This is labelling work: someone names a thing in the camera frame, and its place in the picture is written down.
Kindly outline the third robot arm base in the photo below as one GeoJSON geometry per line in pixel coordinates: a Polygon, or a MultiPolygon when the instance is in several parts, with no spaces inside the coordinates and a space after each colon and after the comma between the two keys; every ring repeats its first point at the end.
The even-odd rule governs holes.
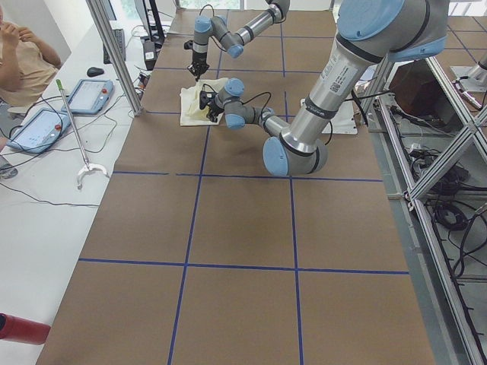
{"type": "Polygon", "coordinates": [[[474,66],[451,66],[450,69],[459,79],[486,86],[486,53],[474,66]]]}

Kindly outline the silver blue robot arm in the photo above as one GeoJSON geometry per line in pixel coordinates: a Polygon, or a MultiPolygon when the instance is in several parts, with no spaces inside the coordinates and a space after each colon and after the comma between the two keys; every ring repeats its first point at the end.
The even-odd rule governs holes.
{"type": "Polygon", "coordinates": [[[290,1],[267,1],[268,8],[254,19],[242,26],[238,31],[228,29],[228,21],[222,16],[206,17],[199,15],[195,19],[193,39],[184,44],[185,49],[192,50],[192,62],[188,71],[198,81],[208,71],[208,42],[214,37],[215,42],[232,59],[244,52],[244,46],[254,40],[267,28],[283,22],[290,8],[290,1]]]}
{"type": "Polygon", "coordinates": [[[230,129],[259,125],[269,134],[263,162],[273,176],[319,171],[327,159],[320,136],[368,67],[383,59],[412,61],[436,56],[447,39],[447,1],[343,1],[329,60],[292,121],[268,107],[247,106],[244,84],[230,78],[218,91],[200,94],[207,119],[224,116],[230,129]]]}

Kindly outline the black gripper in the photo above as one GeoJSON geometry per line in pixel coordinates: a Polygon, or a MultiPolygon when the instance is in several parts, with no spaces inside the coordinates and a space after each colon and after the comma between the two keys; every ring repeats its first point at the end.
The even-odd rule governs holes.
{"type": "Polygon", "coordinates": [[[208,71],[207,55],[207,52],[193,50],[192,63],[187,67],[187,70],[196,80],[200,79],[208,71]]]}
{"type": "Polygon", "coordinates": [[[224,109],[218,105],[217,100],[213,99],[209,105],[209,112],[207,118],[211,122],[217,122],[218,117],[224,112],[224,109]]]}

